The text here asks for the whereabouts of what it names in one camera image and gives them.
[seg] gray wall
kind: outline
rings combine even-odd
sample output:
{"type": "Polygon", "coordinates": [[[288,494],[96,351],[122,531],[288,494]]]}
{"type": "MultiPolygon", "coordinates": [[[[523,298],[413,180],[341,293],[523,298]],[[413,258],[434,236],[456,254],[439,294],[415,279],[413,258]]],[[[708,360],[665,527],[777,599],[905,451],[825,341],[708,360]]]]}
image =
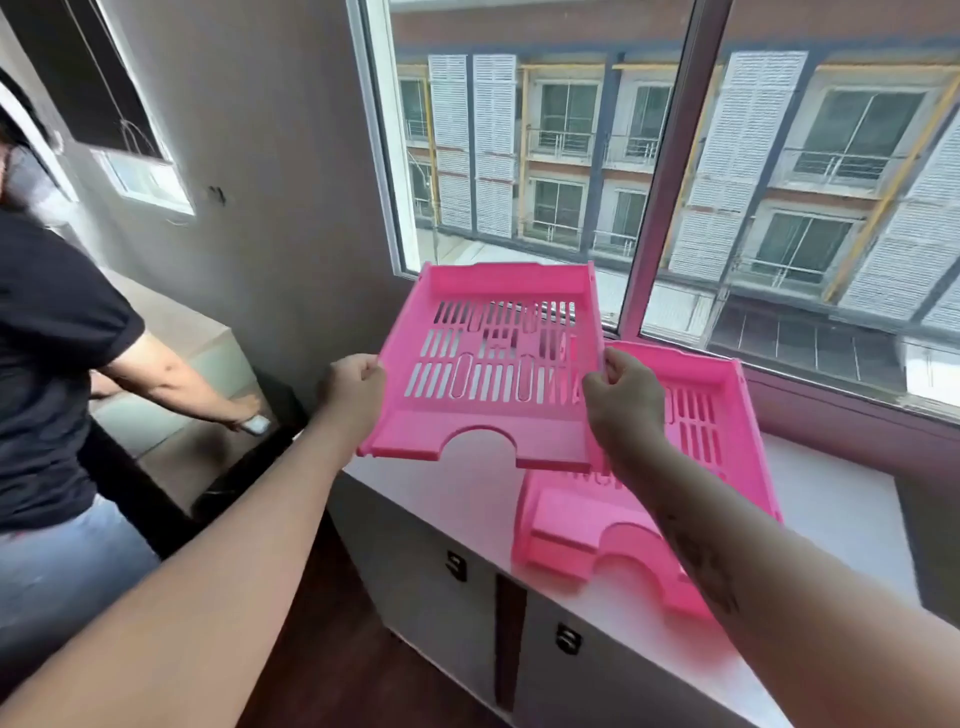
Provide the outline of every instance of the gray wall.
{"type": "MultiPolygon", "coordinates": [[[[311,401],[326,361],[379,348],[410,285],[391,271],[346,4],[103,4],[197,216],[119,198],[69,143],[84,244],[232,327],[254,367],[311,401]]],[[[65,133],[9,27],[0,43],[65,133]]]]}

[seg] person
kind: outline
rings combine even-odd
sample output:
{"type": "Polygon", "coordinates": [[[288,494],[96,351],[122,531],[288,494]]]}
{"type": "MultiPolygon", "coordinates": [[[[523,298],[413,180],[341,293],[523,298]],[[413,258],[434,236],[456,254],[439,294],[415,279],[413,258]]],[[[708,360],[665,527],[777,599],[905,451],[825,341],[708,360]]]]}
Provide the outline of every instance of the person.
{"type": "MultiPolygon", "coordinates": [[[[793,725],[960,725],[960,633],[674,449],[657,378],[629,354],[606,357],[583,385],[598,442],[793,725]]],[[[325,406],[283,457],[0,707],[0,728],[234,725],[386,377],[368,354],[334,364],[325,406]]]]}
{"type": "Polygon", "coordinates": [[[0,696],[157,564],[78,461],[91,393],[233,428],[260,407],[214,391],[26,212],[0,211],[0,696]]]}

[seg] jeans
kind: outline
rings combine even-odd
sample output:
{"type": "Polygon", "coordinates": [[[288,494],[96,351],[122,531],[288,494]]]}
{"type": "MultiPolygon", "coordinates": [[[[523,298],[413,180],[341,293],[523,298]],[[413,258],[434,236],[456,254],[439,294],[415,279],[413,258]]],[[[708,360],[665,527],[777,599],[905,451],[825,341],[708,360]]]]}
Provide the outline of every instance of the jeans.
{"type": "Polygon", "coordinates": [[[112,501],[0,534],[0,701],[159,561],[112,501]]]}

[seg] hand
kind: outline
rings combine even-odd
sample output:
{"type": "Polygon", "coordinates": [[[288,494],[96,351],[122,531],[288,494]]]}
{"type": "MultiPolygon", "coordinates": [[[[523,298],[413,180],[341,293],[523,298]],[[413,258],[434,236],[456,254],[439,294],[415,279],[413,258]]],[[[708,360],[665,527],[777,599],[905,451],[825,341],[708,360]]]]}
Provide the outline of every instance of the hand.
{"type": "Polygon", "coordinates": [[[600,372],[584,377],[590,429],[610,457],[614,473],[645,469],[650,459],[670,447],[663,432],[663,387],[653,372],[626,352],[607,347],[604,359],[606,379],[600,372]]]}
{"type": "Polygon", "coordinates": [[[263,403],[257,395],[246,395],[232,400],[230,405],[229,419],[224,421],[224,425],[234,432],[239,432],[244,422],[260,414],[263,403]]]}
{"type": "Polygon", "coordinates": [[[356,353],[330,365],[321,382],[314,419],[340,441],[344,465],[373,432],[386,386],[387,373],[375,354],[356,353]]]}

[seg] building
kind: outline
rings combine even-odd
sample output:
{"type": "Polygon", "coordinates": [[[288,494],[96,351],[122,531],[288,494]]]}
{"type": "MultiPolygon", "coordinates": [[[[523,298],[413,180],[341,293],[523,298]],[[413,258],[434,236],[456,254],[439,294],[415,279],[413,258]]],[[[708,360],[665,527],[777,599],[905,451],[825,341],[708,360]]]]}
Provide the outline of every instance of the building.
{"type": "MultiPolygon", "coordinates": [[[[463,5],[391,6],[418,225],[592,259],[613,322],[690,5],[463,5]]],[[[960,405],[958,87],[955,4],[738,0],[644,331],[960,405]]]]}

